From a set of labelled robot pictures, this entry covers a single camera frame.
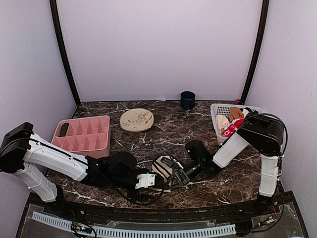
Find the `cream underwear with navy trim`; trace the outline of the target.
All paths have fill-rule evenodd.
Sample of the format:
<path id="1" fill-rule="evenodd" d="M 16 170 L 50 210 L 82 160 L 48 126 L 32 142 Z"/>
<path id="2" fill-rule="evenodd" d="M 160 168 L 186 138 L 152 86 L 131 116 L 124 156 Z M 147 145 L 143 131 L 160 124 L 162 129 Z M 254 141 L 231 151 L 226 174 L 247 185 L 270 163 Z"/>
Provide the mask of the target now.
<path id="1" fill-rule="evenodd" d="M 160 156 L 152 161 L 152 173 L 159 174 L 163 179 L 164 183 L 173 174 L 174 160 L 172 156 Z"/>

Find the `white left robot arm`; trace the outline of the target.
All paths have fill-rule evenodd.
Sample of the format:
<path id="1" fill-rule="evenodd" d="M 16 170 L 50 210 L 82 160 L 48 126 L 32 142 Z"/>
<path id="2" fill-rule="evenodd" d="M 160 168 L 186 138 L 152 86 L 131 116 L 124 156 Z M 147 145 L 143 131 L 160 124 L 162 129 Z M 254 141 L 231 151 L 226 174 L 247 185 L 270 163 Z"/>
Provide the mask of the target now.
<path id="1" fill-rule="evenodd" d="M 166 188 L 161 175 L 137 168 L 131 153 L 118 152 L 99 159 L 75 154 L 45 141 L 33 131 L 31 123 L 24 122 L 3 137 L 0 170 L 20 178 L 59 216 L 66 216 L 70 206 L 62 199 L 62 188 L 48 180 L 37 165 L 81 184 L 111 187 L 125 200 L 140 206 L 155 203 Z"/>

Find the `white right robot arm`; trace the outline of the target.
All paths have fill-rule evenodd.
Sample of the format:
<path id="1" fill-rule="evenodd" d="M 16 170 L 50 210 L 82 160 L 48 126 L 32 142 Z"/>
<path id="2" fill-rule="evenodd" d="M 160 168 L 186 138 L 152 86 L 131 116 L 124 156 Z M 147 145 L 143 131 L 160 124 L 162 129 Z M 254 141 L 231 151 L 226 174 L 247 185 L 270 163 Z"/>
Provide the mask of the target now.
<path id="1" fill-rule="evenodd" d="M 253 211 L 257 215 L 263 215 L 273 204 L 287 142 L 287 127 L 279 117 L 268 113 L 248 113 L 241 125 L 214 155 L 211 155 L 199 140 L 187 143 L 185 149 L 192 163 L 176 169 L 167 179 L 166 188 L 185 186 L 201 172 L 216 175 L 251 145 L 261 157 L 261 181 Z"/>

